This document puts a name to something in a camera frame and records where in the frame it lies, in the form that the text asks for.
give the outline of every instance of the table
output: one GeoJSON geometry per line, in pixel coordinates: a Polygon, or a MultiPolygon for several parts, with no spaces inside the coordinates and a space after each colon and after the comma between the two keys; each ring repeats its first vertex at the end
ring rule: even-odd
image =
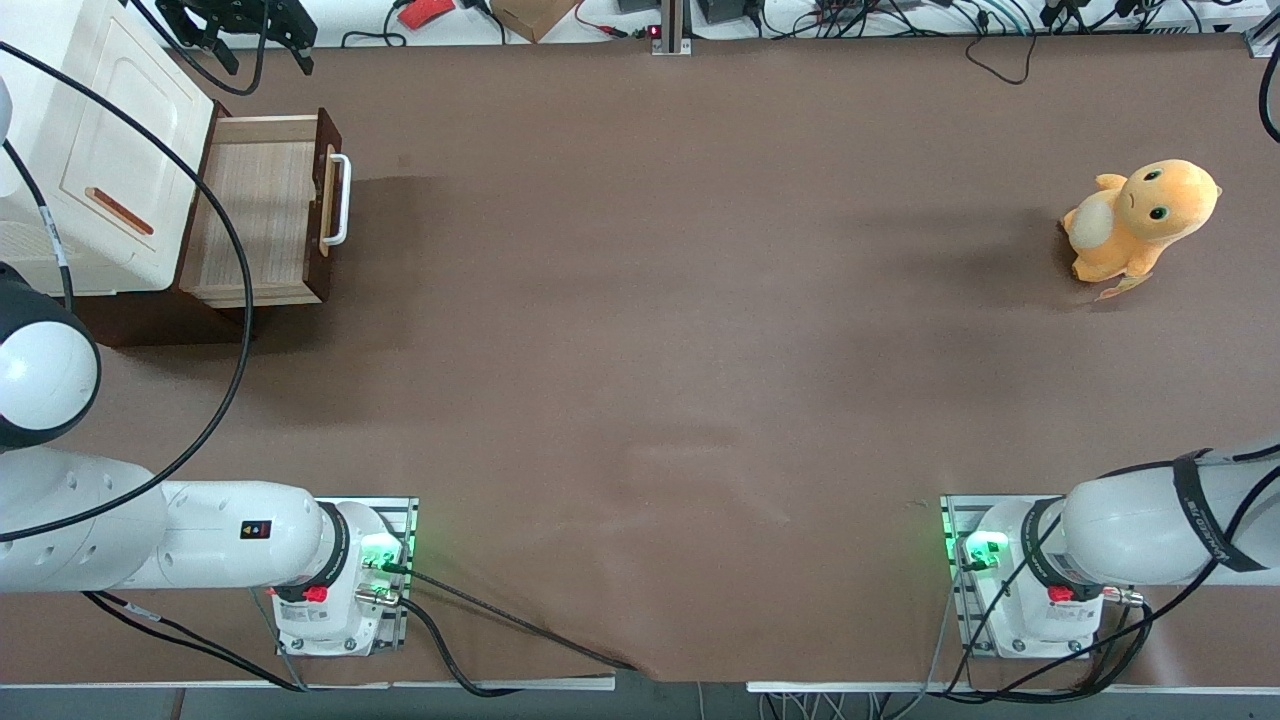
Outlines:
{"type": "MultiPolygon", "coordinates": [[[[963,46],[319,51],[310,79],[271,56],[228,105],[329,110],[361,178],[351,240],[330,304],[264,324],[183,477],[417,495],[421,569],[654,679],[918,682],[940,495],[1065,492],[1280,419],[1261,63],[1238,37],[1046,38],[1009,87],[963,46]],[[1165,156],[1213,173],[1215,217],[1089,305],[1056,218],[1165,156]]],[[[160,466],[233,354],[106,351],[60,445],[160,466]]],[[[133,597],[275,662],[244,591],[133,597]]],[[[603,671],[426,602],[476,678],[603,671]]],[[[1206,588],[1126,682],[1280,685],[1277,610],[1206,588]]],[[[241,679],[74,596],[0,597],[0,647],[4,683],[241,679]]],[[[301,671],[444,678],[422,633],[301,671]]]]}

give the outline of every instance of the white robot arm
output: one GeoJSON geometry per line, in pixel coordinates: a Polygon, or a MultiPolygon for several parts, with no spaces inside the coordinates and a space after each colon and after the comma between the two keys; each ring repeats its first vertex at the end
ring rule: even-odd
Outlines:
{"type": "Polygon", "coordinates": [[[1119,470],[1065,498],[995,505],[961,546],[982,605],[992,609],[995,650],[1074,652],[1092,643],[1107,593],[1185,585],[1211,561],[1207,583],[1280,585],[1277,475],[1280,445],[1271,443],[1119,470]]]}
{"type": "MultiPolygon", "coordinates": [[[[40,445],[90,410],[88,331],[0,264],[0,530],[97,507],[147,483],[137,465],[40,445]]],[[[266,482],[164,482],[96,518],[0,542],[0,592],[269,587],[292,651],[365,655],[401,542],[370,507],[266,482]]]]}
{"type": "MultiPolygon", "coordinates": [[[[100,505],[151,479],[132,465],[47,447],[0,455],[0,528],[100,505]]],[[[298,655],[367,655],[385,574],[402,543],[358,502],[317,502],[256,480],[160,483],[92,520],[0,547],[0,592],[239,588],[273,593],[282,642],[298,655]]]]}

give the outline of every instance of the orange plush toy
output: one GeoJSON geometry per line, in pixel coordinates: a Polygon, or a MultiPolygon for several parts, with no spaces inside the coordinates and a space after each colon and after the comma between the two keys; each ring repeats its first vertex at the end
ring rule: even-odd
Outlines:
{"type": "Polygon", "coordinates": [[[1133,290],[1151,277],[1160,254],[1208,220],[1222,188],[1198,165],[1165,160],[1134,174],[1098,176],[1098,192],[1062,218],[1078,258],[1071,272],[1097,283],[1124,275],[1098,300],[1133,290]]]}

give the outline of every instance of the green led light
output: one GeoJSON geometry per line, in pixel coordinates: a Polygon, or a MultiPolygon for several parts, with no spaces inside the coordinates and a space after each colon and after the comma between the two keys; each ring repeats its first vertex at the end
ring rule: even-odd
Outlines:
{"type": "Polygon", "coordinates": [[[1000,564],[1000,553],[1009,547],[1009,536],[978,530],[964,541],[965,555],[977,569],[995,568],[1000,564]]]}

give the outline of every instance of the drawer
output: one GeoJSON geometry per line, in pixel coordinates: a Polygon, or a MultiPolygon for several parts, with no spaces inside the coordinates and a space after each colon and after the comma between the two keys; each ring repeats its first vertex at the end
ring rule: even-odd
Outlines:
{"type": "MultiPolygon", "coordinates": [[[[216,120],[204,178],[244,245],[255,306],[329,299],[330,254],[346,240],[351,197],[351,164],[340,151],[323,108],[216,120]]],[[[198,192],[179,288],[211,307],[244,306],[230,238],[198,192]]]]}

